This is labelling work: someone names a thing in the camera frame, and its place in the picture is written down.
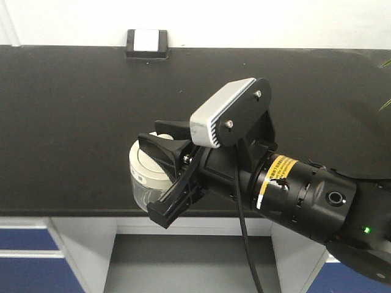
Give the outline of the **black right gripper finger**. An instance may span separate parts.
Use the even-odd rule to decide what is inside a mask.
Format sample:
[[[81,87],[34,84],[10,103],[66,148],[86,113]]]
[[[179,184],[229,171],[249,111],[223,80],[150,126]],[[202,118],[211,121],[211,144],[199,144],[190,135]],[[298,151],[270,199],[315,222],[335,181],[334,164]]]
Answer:
[[[199,167],[203,148],[191,140],[169,140],[151,134],[138,136],[140,149],[166,173],[172,185],[158,200],[147,204],[149,218],[167,229],[203,197]]]
[[[191,140],[188,121],[155,121],[155,138],[158,140]]]

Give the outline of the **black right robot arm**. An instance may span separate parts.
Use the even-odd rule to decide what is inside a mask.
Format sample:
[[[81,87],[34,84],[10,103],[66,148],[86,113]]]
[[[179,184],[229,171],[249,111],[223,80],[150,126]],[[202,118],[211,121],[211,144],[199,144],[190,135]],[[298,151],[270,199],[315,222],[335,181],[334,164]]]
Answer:
[[[252,126],[221,126],[219,148],[202,147],[185,122],[157,121],[157,136],[140,134],[141,150],[172,185],[147,205],[167,228],[206,194],[218,194],[324,245],[356,272],[390,284],[390,180],[352,178],[314,162],[276,153],[268,117]],[[168,138],[160,136],[168,133]]]

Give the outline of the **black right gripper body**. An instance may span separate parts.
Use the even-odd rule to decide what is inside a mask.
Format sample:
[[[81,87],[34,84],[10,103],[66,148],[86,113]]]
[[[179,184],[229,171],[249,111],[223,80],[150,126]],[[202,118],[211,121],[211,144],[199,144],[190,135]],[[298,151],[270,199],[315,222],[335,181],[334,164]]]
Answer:
[[[179,141],[181,153],[175,158],[180,164],[170,189],[172,214],[184,213],[209,194],[229,198],[249,211],[255,209],[257,177],[272,155],[272,142],[245,138],[233,147],[204,148],[195,146],[189,137]]]

